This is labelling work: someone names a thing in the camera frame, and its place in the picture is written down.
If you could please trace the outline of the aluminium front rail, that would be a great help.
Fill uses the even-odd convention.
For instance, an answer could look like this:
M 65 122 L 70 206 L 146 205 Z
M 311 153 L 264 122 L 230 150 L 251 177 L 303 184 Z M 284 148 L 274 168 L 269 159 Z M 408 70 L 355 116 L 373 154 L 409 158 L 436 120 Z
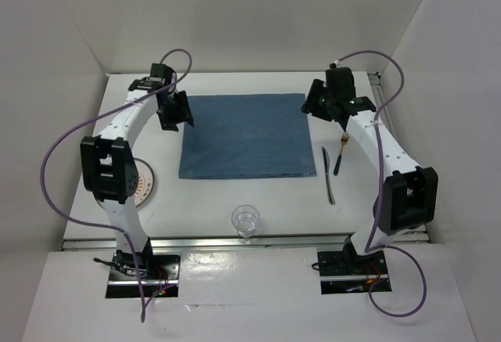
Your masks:
M 284 236 L 258 236 L 241 238 L 239 236 L 223 237 L 193 237 L 193 238 L 151 238 L 150 242 L 155 251 L 178 250 L 224 250 L 250 248 L 286 248 L 286 247 L 322 247 L 342 246 L 346 239 L 345 234 L 309 234 Z M 62 251 L 78 250 L 114 250 L 113 239 L 64 239 Z

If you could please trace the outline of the clear plastic cup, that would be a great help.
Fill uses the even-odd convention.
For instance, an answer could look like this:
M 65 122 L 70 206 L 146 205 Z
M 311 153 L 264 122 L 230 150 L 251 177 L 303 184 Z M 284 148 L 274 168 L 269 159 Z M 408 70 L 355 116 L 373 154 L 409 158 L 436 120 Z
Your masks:
M 231 222 L 239 236 L 250 238 L 258 231 L 260 214 L 255 207 L 244 204 L 233 211 Z

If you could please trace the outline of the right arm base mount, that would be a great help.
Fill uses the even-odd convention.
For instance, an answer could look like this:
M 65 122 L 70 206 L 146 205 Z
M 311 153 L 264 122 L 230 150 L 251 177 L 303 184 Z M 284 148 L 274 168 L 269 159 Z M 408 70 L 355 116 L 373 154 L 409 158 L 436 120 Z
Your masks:
M 318 251 L 311 268 L 319 273 L 322 295 L 368 293 L 372 285 L 374 292 L 392 291 L 382 252 L 361 261 L 348 261 L 344 252 Z

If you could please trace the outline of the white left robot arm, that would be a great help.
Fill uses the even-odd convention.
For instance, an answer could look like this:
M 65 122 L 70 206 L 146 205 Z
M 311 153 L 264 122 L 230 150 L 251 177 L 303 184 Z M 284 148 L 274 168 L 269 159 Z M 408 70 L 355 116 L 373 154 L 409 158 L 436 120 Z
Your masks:
M 127 270 L 138 279 L 151 275 L 155 260 L 134 201 L 139 171 L 132 149 L 152 116 L 157 116 L 163 131 L 194 125 L 187 94 L 176 89 L 177 80 L 172 68 L 154 63 L 148 76 L 130 84 L 124 105 L 112 113 L 112 121 L 80 144 L 84 187 L 117 228 L 117 254 L 127 259 Z

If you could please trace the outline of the blue cloth placemat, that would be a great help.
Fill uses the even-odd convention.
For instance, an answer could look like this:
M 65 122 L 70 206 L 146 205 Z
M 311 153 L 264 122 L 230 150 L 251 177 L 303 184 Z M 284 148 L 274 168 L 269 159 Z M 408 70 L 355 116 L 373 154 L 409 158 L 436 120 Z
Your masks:
M 183 131 L 178 176 L 192 180 L 301 178 L 316 174 L 305 95 L 196 95 Z

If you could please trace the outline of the aluminium rail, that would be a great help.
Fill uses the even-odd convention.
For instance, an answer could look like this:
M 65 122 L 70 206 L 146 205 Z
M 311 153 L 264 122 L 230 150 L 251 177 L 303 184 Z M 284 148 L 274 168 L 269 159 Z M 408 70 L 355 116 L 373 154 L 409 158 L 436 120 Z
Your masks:
M 395 236 L 427 223 L 427 178 L 423 168 L 400 146 L 381 120 L 384 109 L 402 92 L 404 77 L 397 91 L 382 98 L 372 121 L 371 135 L 377 145 L 379 190 L 373 227 L 367 245 L 375 247 L 390 243 Z
M 241 238 L 239 236 L 223 237 L 193 237 L 193 238 L 151 238 L 150 242 L 155 251 L 178 250 L 224 250 L 250 248 L 286 248 L 286 247 L 322 247 L 342 246 L 346 239 L 345 234 L 309 234 L 284 236 L 258 236 Z M 78 250 L 114 250 L 113 239 L 64 239 L 62 251 Z

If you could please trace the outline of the aluminium right side rail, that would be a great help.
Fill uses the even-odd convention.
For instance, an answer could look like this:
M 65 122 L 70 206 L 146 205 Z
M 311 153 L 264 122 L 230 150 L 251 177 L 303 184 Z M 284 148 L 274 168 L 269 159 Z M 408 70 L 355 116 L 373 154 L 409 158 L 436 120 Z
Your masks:
M 390 243 L 395 236 L 427 223 L 427 178 L 423 168 L 400 146 L 381 120 L 384 109 L 402 92 L 404 77 L 397 91 L 382 98 L 372 121 L 371 135 L 377 145 L 379 190 L 373 227 L 367 245 L 375 247 Z

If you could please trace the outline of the orange patterned plate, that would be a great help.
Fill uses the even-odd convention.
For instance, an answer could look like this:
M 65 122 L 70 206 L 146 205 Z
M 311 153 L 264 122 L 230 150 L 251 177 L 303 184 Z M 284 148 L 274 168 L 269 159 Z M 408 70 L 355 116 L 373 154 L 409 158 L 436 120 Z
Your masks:
M 156 176 L 153 168 L 143 159 L 134 158 L 138 171 L 138 185 L 134 194 L 135 206 L 144 204 L 153 194 Z

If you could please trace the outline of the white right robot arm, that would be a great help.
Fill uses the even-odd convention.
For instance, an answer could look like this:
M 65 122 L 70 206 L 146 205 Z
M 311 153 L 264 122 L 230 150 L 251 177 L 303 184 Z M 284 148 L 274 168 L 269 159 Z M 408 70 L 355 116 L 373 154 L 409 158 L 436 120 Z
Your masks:
M 355 78 L 348 67 L 330 65 L 324 81 L 312 82 L 301 110 L 337 122 L 379 172 L 373 221 L 347 238 L 341 255 L 345 270 L 361 272 L 369 256 L 396 236 L 434 219 L 438 174 L 410 157 L 380 120 L 372 101 L 356 95 Z

